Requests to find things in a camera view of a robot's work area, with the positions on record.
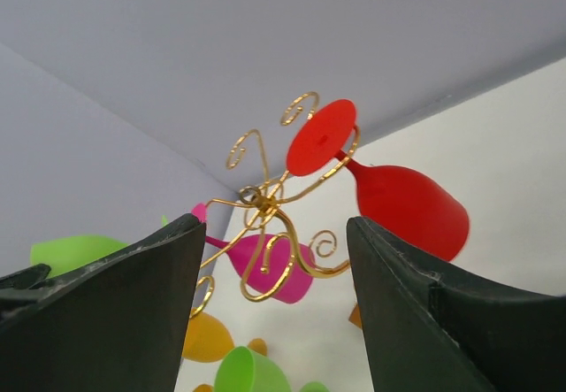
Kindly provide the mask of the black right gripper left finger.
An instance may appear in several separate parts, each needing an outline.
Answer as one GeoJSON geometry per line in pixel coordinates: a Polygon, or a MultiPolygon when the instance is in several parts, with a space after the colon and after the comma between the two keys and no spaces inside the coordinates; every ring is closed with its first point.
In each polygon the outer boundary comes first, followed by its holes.
{"type": "Polygon", "coordinates": [[[68,273],[4,276],[2,390],[174,390],[205,233],[185,214],[68,273]]]}

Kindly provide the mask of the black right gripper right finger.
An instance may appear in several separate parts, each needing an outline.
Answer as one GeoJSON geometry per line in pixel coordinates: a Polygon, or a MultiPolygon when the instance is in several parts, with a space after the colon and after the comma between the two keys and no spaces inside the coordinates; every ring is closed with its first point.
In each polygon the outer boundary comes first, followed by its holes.
{"type": "Polygon", "coordinates": [[[563,297],[467,272],[367,218],[346,230],[375,390],[564,390],[563,297]]]}

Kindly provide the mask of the red plastic wine glass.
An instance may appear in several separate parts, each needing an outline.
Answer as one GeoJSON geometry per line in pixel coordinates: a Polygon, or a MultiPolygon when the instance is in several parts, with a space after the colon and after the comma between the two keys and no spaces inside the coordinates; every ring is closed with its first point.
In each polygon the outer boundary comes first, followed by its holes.
{"type": "MultiPolygon", "coordinates": [[[[287,170],[306,176],[342,150],[356,126],[356,107],[348,99],[329,103],[296,134],[287,152],[287,170]]],[[[405,242],[445,261],[462,250],[470,232],[463,205],[430,177],[398,165],[368,166],[345,162],[356,180],[356,200],[362,216],[405,242]]]]}

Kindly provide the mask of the pink plastic wine glass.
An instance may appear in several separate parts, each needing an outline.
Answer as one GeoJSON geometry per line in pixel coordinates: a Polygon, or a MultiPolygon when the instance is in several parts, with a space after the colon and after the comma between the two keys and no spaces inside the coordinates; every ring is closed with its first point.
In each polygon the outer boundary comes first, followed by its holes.
{"type": "Polygon", "coordinates": [[[273,211],[259,209],[230,242],[206,236],[205,242],[228,256],[239,275],[242,295],[250,302],[276,299],[296,304],[309,291],[313,276],[300,263],[314,265],[312,250],[303,244],[292,247],[287,233],[267,234],[265,225],[273,211]]]}

